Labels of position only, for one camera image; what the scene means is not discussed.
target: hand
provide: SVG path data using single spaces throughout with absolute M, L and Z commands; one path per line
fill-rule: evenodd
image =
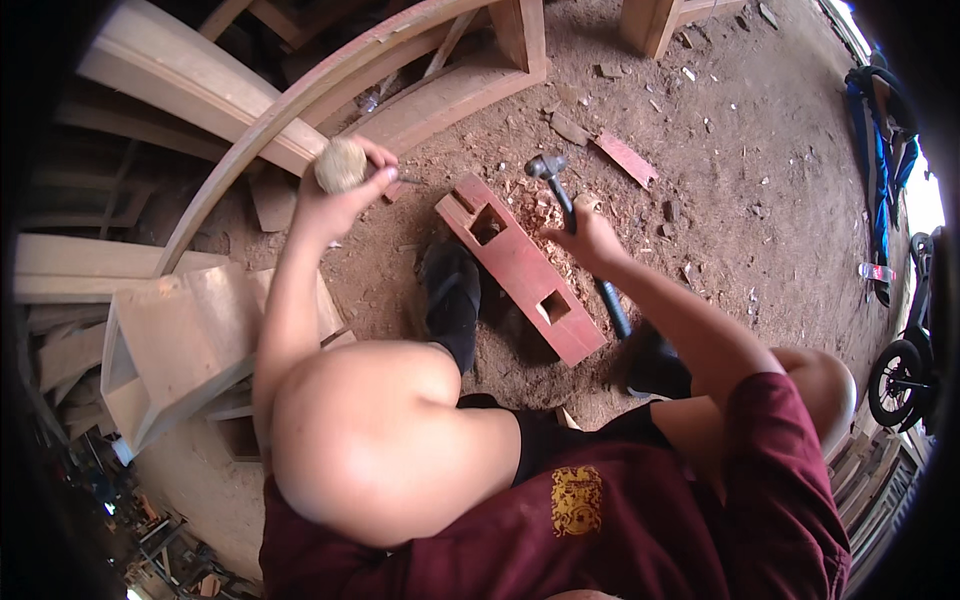
M 321 237 L 328 242 L 347 235 L 360 212 L 397 178 L 397 160 L 393 153 L 359 135 L 352 139 L 364 149 L 372 163 L 372 167 L 368 167 L 372 173 L 362 185 L 343 194 L 327 194 L 317 183 L 311 163 L 303 173 L 297 191 L 294 224 L 308 222 L 314 234 L 317 228 L 320 229 Z
M 576 235 L 553 228 L 541 229 L 540 235 L 559 244 L 573 254 L 581 267 L 602 279 L 610 279 L 610 272 L 616 271 L 618 264 L 633 260 L 616 239 L 616 232 L 607 219 L 592 206 L 573 203 L 573 214 L 577 218 Z

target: knee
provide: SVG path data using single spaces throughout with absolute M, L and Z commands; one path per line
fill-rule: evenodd
M 840 359 L 820 350 L 775 348 L 793 379 L 826 452 L 847 433 L 856 408 L 856 383 Z

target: square hole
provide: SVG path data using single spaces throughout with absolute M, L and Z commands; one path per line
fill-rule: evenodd
M 548 323 L 554 324 L 570 312 L 570 305 L 560 295 L 559 290 L 554 290 L 537 304 L 537 312 L 542 314 Z
M 487 204 L 470 226 L 470 233 L 481 246 L 486 246 L 506 228 L 507 223 L 500 218 L 491 205 Z

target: hammer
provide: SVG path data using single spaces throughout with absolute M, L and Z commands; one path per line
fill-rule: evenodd
M 564 229 L 567 233 L 575 235 L 577 219 L 576 215 L 573 214 L 573 203 L 566 195 L 560 180 L 557 179 L 557 174 L 565 168 L 566 158 L 563 156 L 539 155 L 527 162 L 525 170 L 530 177 L 539 177 L 550 186 L 550 191 L 557 197 L 557 202 L 560 203 L 560 208 L 564 212 Z M 620 298 L 616 294 L 616 290 L 613 289 L 609 281 L 604 281 L 599 277 L 594 277 L 593 282 L 597 286 L 597 292 L 600 293 L 604 305 L 607 306 L 607 312 L 610 314 L 613 331 L 616 333 L 617 339 L 627 339 L 630 337 L 630 324 L 627 322 L 627 316 L 623 314 L 623 308 L 620 306 Z

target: plastic bottle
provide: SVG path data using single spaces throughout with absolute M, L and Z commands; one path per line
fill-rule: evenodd
M 890 267 L 875 265 L 870 262 L 861 262 L 857 271 L 864 279 L 876 279 L 884 283 L 890 283 L 897 278 L 897 273 Z

